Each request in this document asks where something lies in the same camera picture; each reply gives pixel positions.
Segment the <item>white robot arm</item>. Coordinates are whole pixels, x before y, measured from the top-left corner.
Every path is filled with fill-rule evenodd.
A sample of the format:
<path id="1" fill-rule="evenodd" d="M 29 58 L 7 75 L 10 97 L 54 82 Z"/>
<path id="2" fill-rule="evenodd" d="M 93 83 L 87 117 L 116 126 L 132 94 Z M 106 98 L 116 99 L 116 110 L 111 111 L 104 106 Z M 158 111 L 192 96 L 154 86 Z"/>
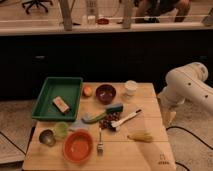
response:
<path id="1" fill-rule="evenodd" d="M 205 83 L 207 78 L 208 69 L 200 62 L 174 68 L 166 74 L 166 86 L 157 95 L 165 127 L 175 118 L 174 108 L 183 104 L 186 99 L 213 114 L 213 87 Z"/>

